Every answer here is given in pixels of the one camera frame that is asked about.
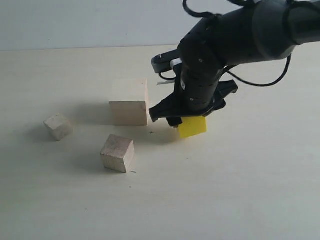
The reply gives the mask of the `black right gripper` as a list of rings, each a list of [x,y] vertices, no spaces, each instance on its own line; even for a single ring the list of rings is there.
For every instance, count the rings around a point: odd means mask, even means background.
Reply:
[[[225,98],[238,91],[234,80],[220,81],[222,69],[203,73],[175,67],[174,73],[173,93],[148,110],[153,123],[166,119],[170,127],[177,128],[183,123],[182,117],[207,117],[223,109]]]

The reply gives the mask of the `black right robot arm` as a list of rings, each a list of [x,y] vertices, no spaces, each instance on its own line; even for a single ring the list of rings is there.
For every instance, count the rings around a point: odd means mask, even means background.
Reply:
[[[317,0],[236,0],[225,14],[184,10],[198,23],[176,49],[156,55],[156,74],[173,71],[174,90],[149,109],[153,122],[166,119],[179,127],[184,117],[207,117],[226,106],[238,90],[235,80],[222,81],[239,65],[286,60],[297,46],[320,40]]]

